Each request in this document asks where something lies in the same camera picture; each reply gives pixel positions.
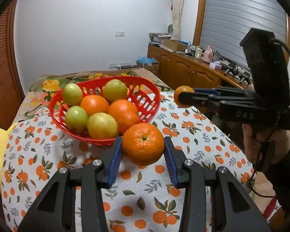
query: pink kettle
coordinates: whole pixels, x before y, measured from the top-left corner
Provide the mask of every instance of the pink kettle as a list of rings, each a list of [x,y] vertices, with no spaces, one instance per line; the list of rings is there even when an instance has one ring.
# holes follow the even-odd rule
[[[212,48],[210,46],[207,46],[207,49],[204,52],[202,60],[204,62],[210,63],[213,61],[213,57],[214,57],[214,54],[212,52]]]

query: white tablecloth with orange print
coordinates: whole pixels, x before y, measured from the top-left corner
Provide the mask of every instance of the white tablecloth with orange print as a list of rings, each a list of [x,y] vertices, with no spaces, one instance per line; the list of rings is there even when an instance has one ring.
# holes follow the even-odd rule
[[[34,119],[19,123],[7,145],[2,202],[6,222],[14,231],[57,168],[82,167],[104,151],[62,132],[47,111],[44,108]],[[175,148],[187,158],[212,169],[226,166],[246,187],[252,165],[242,151],[195,107],[178,108],[173,92],[161,93],[160,109],[151,123],[170,136]],[[80,192],[77,191],[76,198],[76,231],[82,231]],[[102,190],[109,231],[177,232],[184,192],[171,184],[163,156],[148,167],[137,167],[124,158],[115,184]],[[206,231],[211,231],[209,188],[206,201]]]

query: fruit basket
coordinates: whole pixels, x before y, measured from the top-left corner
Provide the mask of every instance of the fruit basket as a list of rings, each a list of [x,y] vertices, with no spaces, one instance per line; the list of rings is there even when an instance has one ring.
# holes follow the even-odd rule
[[[100,95],[103,96],[103,87],[104,85],[112,80],[118,79],[122,81],[127,88],[129,89],[128,94],[125,99],[131,101],[135,104],[136,108],[138,109],[138,115],[140,118],[140,123],[149,122],[157,113],[160,105],[160,93],[158,88],[150,82],[149,80],[141,77],[133,77],[133,76],[117,76],[117,77],[109,77],[109,78],[101,78],[101,79],[93,79],[84,82],[77,83],[77,85],[83,91],[83,97],[87,95]],[[154,96],[151,98],[142,90],[140,90],[141,86],[146,86],[150,90],[152,90]],[[62,91],[63,89],[59,90],[55,96],[51,99],[49,103],[49,112],[51,118],[53,119],[54,123],[65,133],[69,134],[75,139],[85,143],[91,143],[97,146],[108,146],[112,145],[115,138],[111,139],[91,139],[88,132],[72,132],[68,129],[65,123],[65,115],[69,106],[66,104],[62,104]],[[61,106],[59,107],[59,118],[55,117],[55,106],[57,103],[60,103]]]

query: silver bolt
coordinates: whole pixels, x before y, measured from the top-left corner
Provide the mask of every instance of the silver bolt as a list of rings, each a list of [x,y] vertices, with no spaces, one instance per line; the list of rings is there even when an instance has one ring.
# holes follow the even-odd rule
[[[189,160],[189,159],[188,159],[188,160],[185,160],[184,163],[185,163],[185,165],[187,165],[187,166],[192,166],[192,165],[193,165],[193,160],[191,160],[191,159]]]
[[[99,160],[98,159],[97,160],[95,159],[92,163],[95,166],[100,166],[102,164],[102,161],[100,159]]]
[[[227,172],[228,172],[228,169],[227,169],[226,167],[220,167],[220,168],[219,168],[219,171],[220,171],[221,173],[227,173]]]
[[[59,168],[59,173],[66,173],[68,169],[66,167]]]

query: window blind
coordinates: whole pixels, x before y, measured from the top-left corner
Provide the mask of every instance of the window blind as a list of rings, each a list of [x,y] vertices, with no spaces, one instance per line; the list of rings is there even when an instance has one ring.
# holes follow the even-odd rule
[[[284,42],[284,9],[276,0],[206,0],[200,46],[210,45],[213,51],[248,67],[239,43],[252,27],[272,31]]]

